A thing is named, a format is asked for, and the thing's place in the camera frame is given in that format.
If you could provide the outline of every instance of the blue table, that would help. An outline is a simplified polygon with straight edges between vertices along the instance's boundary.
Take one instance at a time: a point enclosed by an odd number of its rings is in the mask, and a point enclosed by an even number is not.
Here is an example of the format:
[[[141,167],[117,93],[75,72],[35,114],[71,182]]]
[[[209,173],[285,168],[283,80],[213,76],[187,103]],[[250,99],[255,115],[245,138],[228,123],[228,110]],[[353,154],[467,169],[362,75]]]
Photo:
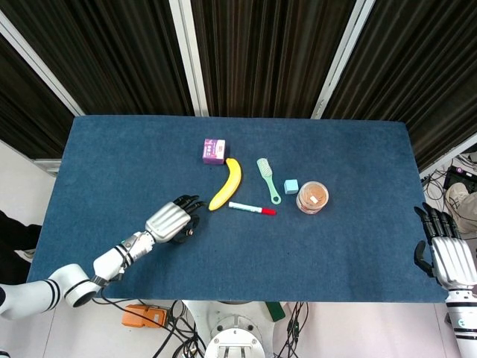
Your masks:
[[[233,200],[272,207],[256,160],[282,194],[277,216],[201,209],[183,245],[156,245],[106,295],[221,301],[441,302],[446,292],[413,264],[423,200],[404,124],[351,120],[84,116],[75,119],[29,280],[93,260],[143,230],[182,194],[210,198],[226,166],[202,163],[205,138],[227,141],[243,178]],[[283,181],[329,192],[301,213]]]

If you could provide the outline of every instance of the banana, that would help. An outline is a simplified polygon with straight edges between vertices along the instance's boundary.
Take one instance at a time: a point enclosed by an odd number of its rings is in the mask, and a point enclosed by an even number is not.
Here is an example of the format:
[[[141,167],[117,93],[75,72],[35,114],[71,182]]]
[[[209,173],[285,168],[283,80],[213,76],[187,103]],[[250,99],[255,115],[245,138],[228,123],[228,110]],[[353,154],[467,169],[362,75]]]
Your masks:
[[[233,158],[227,158],[225,163],[229,167],[229,178],[225,182],[222,189],[215,194],[214,198],[210,201],[209,210],[217,210],[219,207],[224,205],[227,200],[236,192],[239,187],[241,180],[241,169],[240,164],[237,160]]]

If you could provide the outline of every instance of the black curtain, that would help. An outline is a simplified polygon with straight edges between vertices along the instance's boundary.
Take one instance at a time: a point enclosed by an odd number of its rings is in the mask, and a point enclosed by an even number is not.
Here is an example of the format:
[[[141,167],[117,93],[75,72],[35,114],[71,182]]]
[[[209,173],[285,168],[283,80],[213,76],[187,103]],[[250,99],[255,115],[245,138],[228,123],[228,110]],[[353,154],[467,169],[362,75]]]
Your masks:
[[[73,115],[0,36],[0,140],[31,159],[61,158]]]
[[[376,1],[324,118],[406,123],[424,169],[477,131],[475,1]]]
[[[168,0],[0,0],[88,114],[193,115]]]
[[[192,0],[211,116],[310,117],[353,0]]]

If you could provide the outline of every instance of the robotic hand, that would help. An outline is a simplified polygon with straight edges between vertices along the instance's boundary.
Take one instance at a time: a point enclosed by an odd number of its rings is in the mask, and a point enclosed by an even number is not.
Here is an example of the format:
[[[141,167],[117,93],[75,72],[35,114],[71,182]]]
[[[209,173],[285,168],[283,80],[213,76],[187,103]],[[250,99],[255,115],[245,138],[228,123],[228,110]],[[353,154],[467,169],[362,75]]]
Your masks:
[[[449,214],[423,206],[426,211],[419,207],[414,211],[423,223],[432,264],[423,258],[424,241],[414,250],[414,263],[449,292],[446,305],[462,358],[477,357],[477,298],[472,294],[477,271],[472,254]]]
[[[183,195],[164,205],[146,221],[145,231],[133,234],[94,261],[95,276],[91,280],[78,264],[72,263],[56,270],[47,280],[18,286],[0,284],[0,316],[18,319],[52,310],[62,297],[70,307],[84,305],[101,288],[121,280],[124,271],[151,251],[155,243],[181,243],[193,235],[199,216],[192,213],[206,204],[198,199]]]

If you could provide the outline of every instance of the light blue block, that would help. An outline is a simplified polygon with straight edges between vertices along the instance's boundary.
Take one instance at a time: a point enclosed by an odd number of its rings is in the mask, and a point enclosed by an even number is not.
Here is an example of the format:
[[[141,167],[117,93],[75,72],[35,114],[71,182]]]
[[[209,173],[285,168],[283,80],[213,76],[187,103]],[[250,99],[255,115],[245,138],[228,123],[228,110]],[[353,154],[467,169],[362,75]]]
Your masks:
[[[298,180],[288,179],[285,180],[285,194],[296,194],[298,192]]]

